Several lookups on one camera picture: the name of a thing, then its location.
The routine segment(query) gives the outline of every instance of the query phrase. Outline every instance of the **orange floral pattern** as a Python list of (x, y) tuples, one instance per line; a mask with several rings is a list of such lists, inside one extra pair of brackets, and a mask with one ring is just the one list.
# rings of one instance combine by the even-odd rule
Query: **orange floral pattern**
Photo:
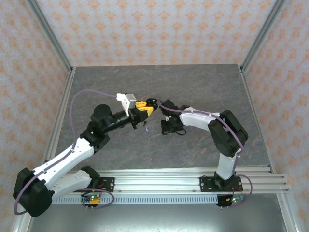
[(275, 0), (38, 2), (73, 66), (104, 66), (241, 64)]
[(309, 5), (290, 0), (246, 74), (277, 172), (288, 174), (309, 228)]
[(0, 224), (12, 231), (17, 173), (43, 159), (67, 72), (26, 1), (1, 1), (0, 15)]

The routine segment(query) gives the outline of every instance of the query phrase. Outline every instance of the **purple cable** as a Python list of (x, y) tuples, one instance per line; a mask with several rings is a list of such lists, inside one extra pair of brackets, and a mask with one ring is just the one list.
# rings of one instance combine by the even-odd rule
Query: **purple cable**
[[(106, 192), (108, 194), (111, 195), (112, 197), (112, 200), (111, 202), (109, 202), (108, 204), (104, 204), (104, 205), (100, 205), (100, 206), (97, 206), (97, 207), (93, 207), (92, 209), (101, 209), (101, 208), (104, 208), (104, 207), (107, 207), (107, 206), (110, 206), (114, 201), (115, 201), (115, 197), (114, 195), (111, 193), (111, 192), (108, 192), (107, 190), (103, 190), (103, 189), (95, 189), (95, 188), (86, 188), (86, 189), (80, 189), (79, 191), (95, 191), (95, 192)], [(89, 197), (86, 197), (84, 200), (83, 200), (83, 207), (85, 207), (87, 209), (87, 207), (89, 207), (88, 205), (85, 205), (85, 201), (90, 199), (90, 196)]]
[[(106, 96), (109, 96), (109, 97), (113, 97), (113, 98), (116, 98), (117, 95), (112, 95), (112, 94), (108, 94), (108, 93), (103, 93), (103, 92), (100, 92), (100, 91), (97, 91), (97, 90), (94, 90), (94, 89), (83, 89), (81, 91), (79, 91), (78, 93), (76, 93), (72, 99), (72, 102), (71, 102), (71, 106), (70, 106), (70, 120), (71, 120), (71, 127), (72, 127), (72, 130), (73, 130), (73, 135), (74, 135), (74, 141), (73, 141), (73, 145), (72, 145), (72, 149), (64, 156), (62, 157), (61, 159), (59, 159), (58, 161), (56, 161), (55, 163), (51, 164), (50, 166), (46, 167), (44, 170), (45, 171), (48, 171), (49, 169), (51, 169), (52, 167), (54, 167), (55, 165), (59, 164), (61, 161), (63, 161), (66, 157), (68, 157), (72, 151), (74, 150), (75, 146), (76, 146), (76, 141), (77, 141), (77, 136), (76, 136), (76, 130), (75, 130), (75, 127), (74, 127), (74, 122), (73, 122), (73, 103), (76, 99), (76, 97), (83, 93), (83, 92), (94, 92), (94, 93), (99, 93), (99, 94), (102, 94), (102, 95), (106, 95)], [(21, 196), (24, 194), (24, 192), (26, 191), (26, 189), (29, 187), (29, 185), (37, 178), (39, 177), (40, 175), (42, 175), (44, 173), (44, 171), (40, 171), (38, 174), (36, 174), (34, 177), (32, 177), (26, 184), (25, 186), (21, 189), (21, 191), (19, 192), (18, 196), (16, 197), (16, 200), (15, 200), (15, 203), (14, 203), (14, 213), (16, 215), (22, 215), (24, 213), (26, 213), (26, 210), (23, 211), (23, 212), (18, 212), (17, 211), (17, 206), (18, 206), (18, 203), (19, 203), (19, 200), (21, 198)]]
[(236, 173), (235, 173), (235, 168), (236, 168), (236, 165), (237, 165), (237, 162), (238, 162), (238, 158), (239, 158), (238, 155), (243, 151), (243, 145), (242, 145), (241, 141), (239, 140), (239, 138), (236, 136), (236, 134), (233, 132), (233, 130), (227, 125), (227, 123), (224, 122), (217, 115), (214, 115), (214, 114), (209, 113), (209, 112), (200, 111), (200, 110), (174, 110), (174, 109), (170, 109), (170, 108), (167, 108), (167, 107), (163, 106), (162, 105), (162, 101), (159, 100), (159, 99), (158, 99), (158, 103), (159, 103), (160, 107), (162, 107), (163, 109), (166, 109), (168, 111), (173, 111), (173, 112), (178, 112), (178, 113), (189, 113), (189, 112), (192, 112), (192, 113), (199, 113), (199, 114), (204, 114), (204, 115), (207, 115), (207, 116), (212, 116), (215, 119), (219, 120), (230, 131), (230, 133), (235, 138), (236, 142), (238, 143), (238, 145), (240, 147), (240, 152), (236, 155), (236, 158), (235, 158), (235, 163), (234, 163), (234, 167), (233, 167), (233, 174), (235, 174), (235, 176), (243, 176), (243, 177), (248, 179), (249, 184), (250, 184), (250, 193), (249, 193), (248, 197), (245, 200), (243, 200), (241, 203), (238, 203), (238, 204), (236, 204), (234, 206), (230, 206), (229, 208), (233, 208), (233, 207), (239, 206), (240, 204), (244, 203), (248, 198), (250, 198), (250, 196), (252, 194), (252, 190), (253, 190), (253, 186), (252, 186), (251, 180), (246, 175), (243, 175), (243, 174), (236, 175)]

